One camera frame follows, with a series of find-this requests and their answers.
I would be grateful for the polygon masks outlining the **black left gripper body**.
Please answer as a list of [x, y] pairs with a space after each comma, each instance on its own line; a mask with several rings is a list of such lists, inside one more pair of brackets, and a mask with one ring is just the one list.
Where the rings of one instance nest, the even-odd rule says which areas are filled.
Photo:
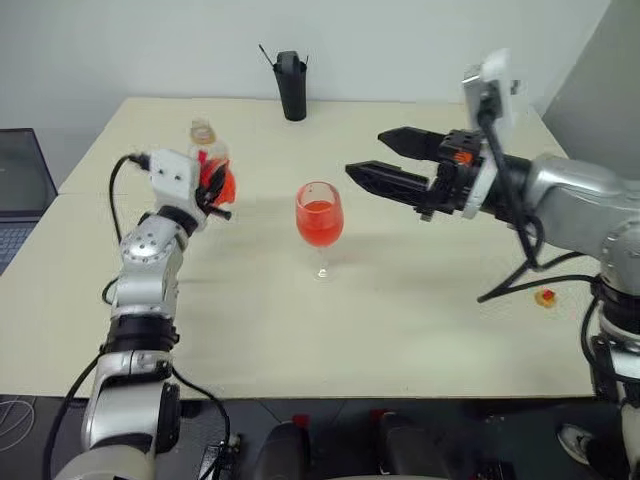
[[232, 212], [223, 208], [233, 203], [233, 192], [225, 182], [209, 185], [201, 184], [196, 189], [196, 204], [206, 216], [216, 216], [229, 221]]

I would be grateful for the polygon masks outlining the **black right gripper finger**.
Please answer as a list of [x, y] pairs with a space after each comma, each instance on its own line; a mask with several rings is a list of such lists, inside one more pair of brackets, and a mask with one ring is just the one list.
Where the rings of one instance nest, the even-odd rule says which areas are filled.
[[391, 164], [379, 161], [352, 163], [345, 166], [345, 172], [358, 186], [378, 197], [413, 208], [424, 207], [430, 200], [427, 177]]
[[444, 134], [415, 127], [399, 127], [378, 134], [377, 139], [401, 157], [437, 161]]

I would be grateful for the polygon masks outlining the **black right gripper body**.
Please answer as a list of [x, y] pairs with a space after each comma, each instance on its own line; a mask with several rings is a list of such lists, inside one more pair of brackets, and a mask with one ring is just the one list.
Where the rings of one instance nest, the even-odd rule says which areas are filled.
[[424, 131], [426, 160], [438, 164], [436, 177], [426, 197], [415, 208], [424, 221], [436, 212], [452, 215], [462, 211], [483, 164], [482, 134], [476, 131], [451, 130], [448, 134]]

